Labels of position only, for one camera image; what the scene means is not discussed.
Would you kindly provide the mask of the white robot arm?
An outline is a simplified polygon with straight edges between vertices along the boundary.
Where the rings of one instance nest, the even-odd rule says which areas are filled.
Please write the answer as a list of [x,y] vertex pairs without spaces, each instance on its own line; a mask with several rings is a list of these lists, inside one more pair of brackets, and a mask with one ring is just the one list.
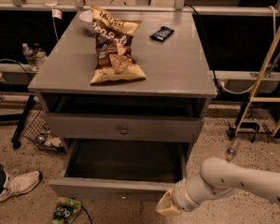
[[201,203],[234,195],[238,189],[280,205],[280,173],[246,169],[220,158],[205,160],[200,172],[168,189],[156,212],[167,217],[197,209]]

